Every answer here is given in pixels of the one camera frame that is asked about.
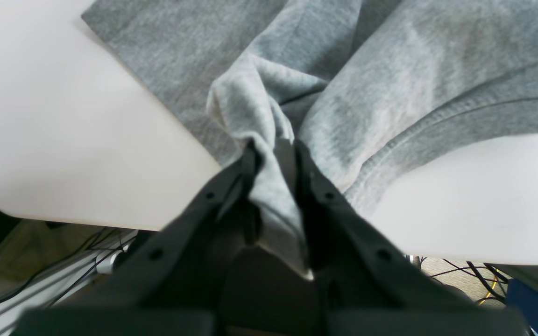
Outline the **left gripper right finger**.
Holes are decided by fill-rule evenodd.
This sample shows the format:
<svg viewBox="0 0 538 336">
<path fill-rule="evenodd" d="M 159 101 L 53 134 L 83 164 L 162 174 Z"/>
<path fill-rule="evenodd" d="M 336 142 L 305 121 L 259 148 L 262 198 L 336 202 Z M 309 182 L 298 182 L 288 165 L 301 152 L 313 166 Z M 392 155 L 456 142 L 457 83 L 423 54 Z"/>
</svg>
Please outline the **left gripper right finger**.
<svg viewBox="0 0 538 336">
<path fill-rule="evenodd" d="M 524 336 L 510 308 L 480 308 L 423 274 L 359 216 L 293 143 L 296 201 L 326 336 Z"/>
</svg>

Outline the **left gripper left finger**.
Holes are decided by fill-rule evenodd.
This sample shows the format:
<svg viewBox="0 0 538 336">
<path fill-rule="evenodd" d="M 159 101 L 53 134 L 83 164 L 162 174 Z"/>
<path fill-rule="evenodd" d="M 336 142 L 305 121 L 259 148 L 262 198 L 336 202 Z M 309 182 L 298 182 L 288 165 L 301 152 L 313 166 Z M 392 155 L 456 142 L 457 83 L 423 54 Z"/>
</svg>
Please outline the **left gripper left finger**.
<svg viewBox="0 0 538 336">
<path fill-rule="evenodd" d="M 260 235 L 248 200 L 260 158 L 249 143 L 163 231 L 137 236 L 121 266 L 76 300 L 21 315 L 15 336 L 224 336 L 231 264 Z"/>
</svg>

